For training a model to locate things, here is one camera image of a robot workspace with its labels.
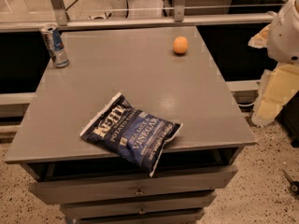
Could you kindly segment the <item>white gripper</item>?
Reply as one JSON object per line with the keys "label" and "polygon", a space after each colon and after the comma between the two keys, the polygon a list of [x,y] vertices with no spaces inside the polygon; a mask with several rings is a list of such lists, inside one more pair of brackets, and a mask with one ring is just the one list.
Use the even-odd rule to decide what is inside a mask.
{"label": "white gripper", "polygon": [[299,0],[288,0],[271,24],[253,36],[248,45],[267,47],[268,56],[279,63],[299,63]]}

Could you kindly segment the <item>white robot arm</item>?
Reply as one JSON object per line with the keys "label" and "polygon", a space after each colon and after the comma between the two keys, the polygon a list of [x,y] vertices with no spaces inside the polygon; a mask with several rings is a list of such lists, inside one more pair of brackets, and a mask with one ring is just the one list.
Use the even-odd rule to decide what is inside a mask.
{"label": "white robot arm", "polygon": [[288,0],[248,45],[267,48],[268,57],[278,62],[263,72],[251,116],[256,126],[266,126],[299,91],[299,0]]}

